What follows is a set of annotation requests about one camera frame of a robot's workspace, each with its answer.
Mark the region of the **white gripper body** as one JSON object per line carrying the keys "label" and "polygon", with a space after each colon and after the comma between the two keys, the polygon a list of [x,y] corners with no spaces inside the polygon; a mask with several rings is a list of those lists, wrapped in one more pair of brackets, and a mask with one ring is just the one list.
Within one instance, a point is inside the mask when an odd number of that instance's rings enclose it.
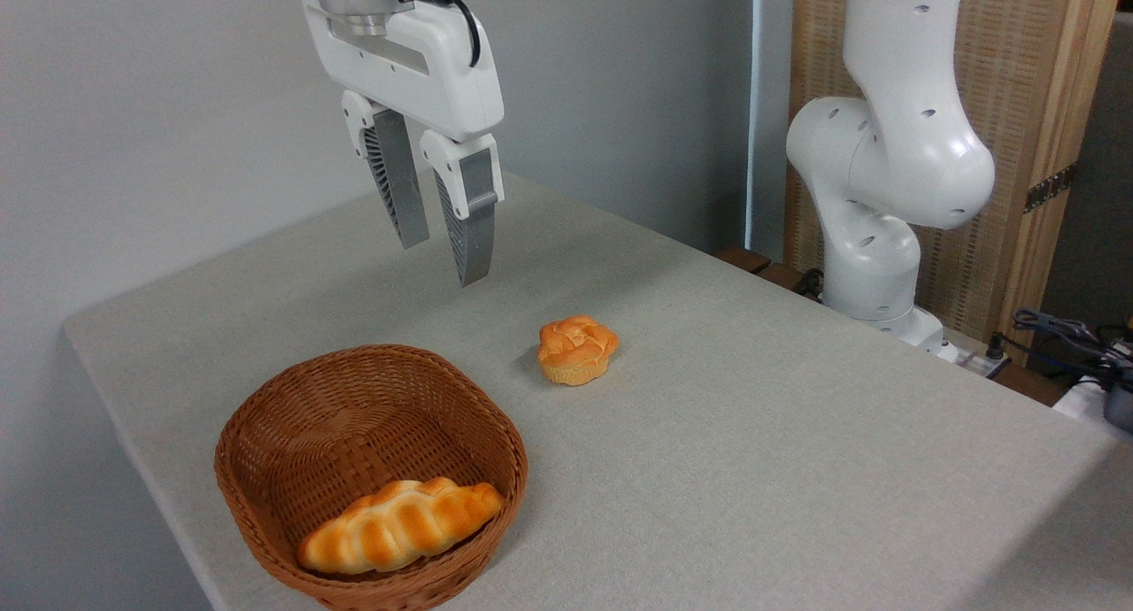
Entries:
{"label": "white gripper body", "polygon": [[487,134],[505,118],[497,67],[484,27],[471,66],[465,12],[418,3],[393,12],[384,35],[337,33],[316,0],[301,0],[329,77],[455,142]]}

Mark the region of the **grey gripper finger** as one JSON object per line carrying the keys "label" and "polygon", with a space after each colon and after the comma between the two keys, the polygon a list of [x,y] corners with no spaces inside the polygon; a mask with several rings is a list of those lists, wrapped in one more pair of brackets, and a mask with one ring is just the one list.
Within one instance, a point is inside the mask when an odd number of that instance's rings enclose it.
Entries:
{"label": "grey gripper finger", "polygon": [[421,155],[433,168],[461,287],[484,279],[492,264],[495,206],[505,200],[497,141],[465,143],[424,131]]}
{"label": "grey gripper finger", "polygon": [[406,249],[429,239],[404,114],[346,90],[343,114],[355,152],[369,168],[397,238]]}

